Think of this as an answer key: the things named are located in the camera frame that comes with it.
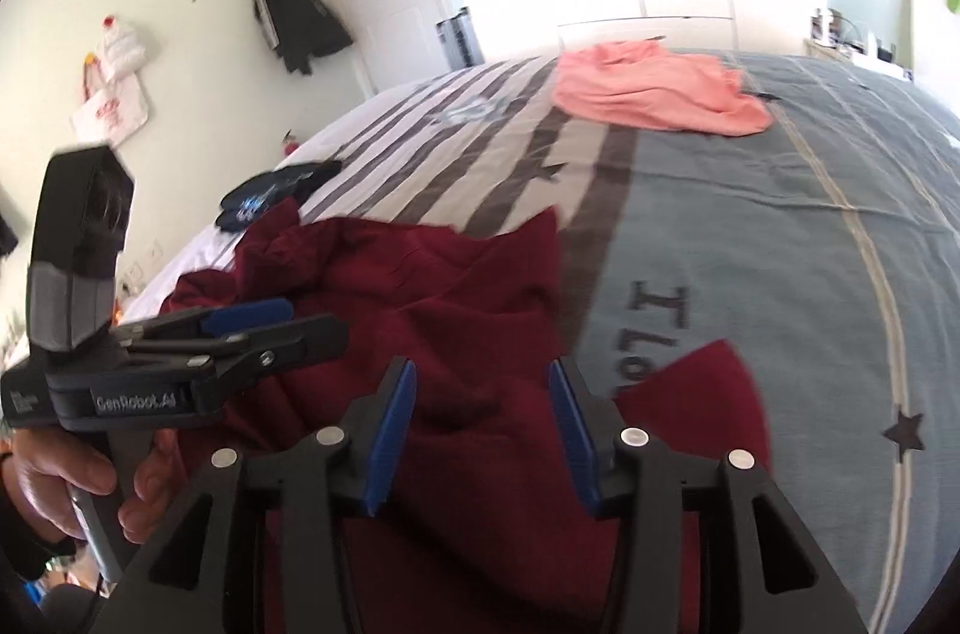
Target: person's hand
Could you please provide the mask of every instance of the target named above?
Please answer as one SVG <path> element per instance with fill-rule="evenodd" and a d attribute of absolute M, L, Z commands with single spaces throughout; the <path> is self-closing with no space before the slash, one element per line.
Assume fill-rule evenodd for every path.
<path fill-rule="evenodd" d="M 133 476 L 136 496 L 125 501 L 119 512 L 124 534 L 133 543 L 143 544 L 147 540 L 173 498 L 175 446 L 174 431 L 157 431 L 154 448 Z M 83 529 L 67 495 L 67 482 L 94 495 L 107 495 L 117 486 L 112 463 L 61 428 L 16 431 L 13 458 L 8 464 L 11 462 L 18 490 L 10 490 L 6 469 L 4 481 L 13 504 L 48 542 L 59 541 L 64 534 L 83 539 Z"/>

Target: finger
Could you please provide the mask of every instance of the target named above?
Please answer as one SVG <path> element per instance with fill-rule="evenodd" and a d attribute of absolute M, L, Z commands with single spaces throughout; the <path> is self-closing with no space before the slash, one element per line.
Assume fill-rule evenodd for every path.
<path fill-rule="evenodd" d="M 156 530 L 157 530 L 156 527 L 150 528 L 146 531 L 126 531 L 125 530 L 123 532 L 123 535 L 126 538 L 126 540 L 133 545 L 145 545 L 147 543 L 147 539 L 150 539 L 150 537 Z"/>
<path fill-rule="evenodd" d="M 106 456 L 60 428 L 16 431 L 13 452 L 28 473 L 61 477 L 95 495 L 112 493 L 117 484 Z"/>
<path fill-rule="evenodd" d="M 174 428 L 159 428 L 154 433 L 154 447 L 168 458 L 176 453 L 176 430 Z"/>
<path fill-rule="evenodd" d="M 133 491 L 146 503 L 152 503 L 173 485 L 173 460 L 154 447 L 133 474 Z"/>
<path fill-rule="evenodd" d="M 83 539 L 83 529 L 77 521 L 62 479 L 54 476 L 33 476 L 21 480 L 21 487 L 27 500 L 43 518 L 48 519 L 65 534 Z"/>
<path fill-rule="evenodd" d="M 163 519 L 171 498 L 170 491 L 164 491 L 152 503 L 146 503 L 139 498 L 128 498 L 117 512 L 124 532 L 144 538 L 148 536 Z"/>

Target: cable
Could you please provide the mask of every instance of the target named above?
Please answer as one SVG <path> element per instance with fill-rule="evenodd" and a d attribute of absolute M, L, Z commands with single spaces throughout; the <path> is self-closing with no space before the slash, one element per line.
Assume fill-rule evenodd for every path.
<path fill-rule="evenodd" d="M 83 618 L 80 618 L 80 622 L 77 623 L 77 627 L 74 628 L 73 634 L 86 634 L 88 628 L 90 628 L 90 623 L 93 622 L 93 613 L 97 610 L 97 602 L 100 601 L 100 594 L 104 589 L 104 575 L 97 575 L 97 588 L 93 592 L 93 596 L 90 597 L 89 607 L 86 609 L 86 612 L 83 614 Z"/>
<path fill-rule="evenodd" d="M 851 22 L 851 21 L 850 21 L 849 19 L 847 19 L 846 17 L 844 17 L 843 14 L 837 14 L 837 12 L 834 12 L 834 14 L 835 14 L 837 17 L 839 17 L 839 19 L 840 19 L 842 22 L 846 22 L 846 24 L 848 24 L 851 28 L 853 28 L 853 30 L 856 30 L 856 36 L 860 39 L 861 46 L 863 46 L 864 49 L 866 49 L 866 43 L 864 43 L 864 41 L 863 41 L 863 33 L 860 31 L 859 26 L 856 25 L 855 23 Z M 843 45 L 844 45 L 844 39 L 847 37 L 847 33 L 850 33 L 850 29 L 848 29 L 848 30 L 846 31 L 846 33 L 843 33 L 842 36 L 840 36 L 839 38 L 837 38 L 837 43 L 839 44 L 839 46 L 843 46 Z"/>

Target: bed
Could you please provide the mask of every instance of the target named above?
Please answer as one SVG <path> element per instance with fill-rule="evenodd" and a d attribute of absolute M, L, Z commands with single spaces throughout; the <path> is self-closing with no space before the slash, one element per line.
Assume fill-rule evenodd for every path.
<path fill-rule="evenodd" d="M 871 631 L 902 632 L 960 548 L 960 119 L 849 65 L 720 57 L 765 100 L 766 132 L 569 118 L 550 105 L 555 58 L 498 62 L 383 92 L 310 139 L 288 163 L 344 170 L 301 216 L 493 236 L 554 206 L 560 322 L 592 389 L 731 340 L 776 480 Z M 445 119 L 475 94 L 502 105 Z M 237 241 L 201 232 L 128 318 L 180 274 L 229 267 Z"/>

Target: hanging jacket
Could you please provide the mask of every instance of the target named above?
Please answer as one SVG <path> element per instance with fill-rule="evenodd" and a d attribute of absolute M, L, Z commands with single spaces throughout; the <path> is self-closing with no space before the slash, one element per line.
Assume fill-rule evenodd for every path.
<path fill-rule="evenodd" d="M 325 57 L 353 43 L 347 30 L 320 0 L 253 0 L 267 44 L 287 71 L 309 76 L 310 58 Z"/>
<path fill-rule="evenodd" d="M 16 245 L 16 235 L 3 217 L 0 217 L 0 257 L 10 255 L 13 250 L 16 250 Z"/>

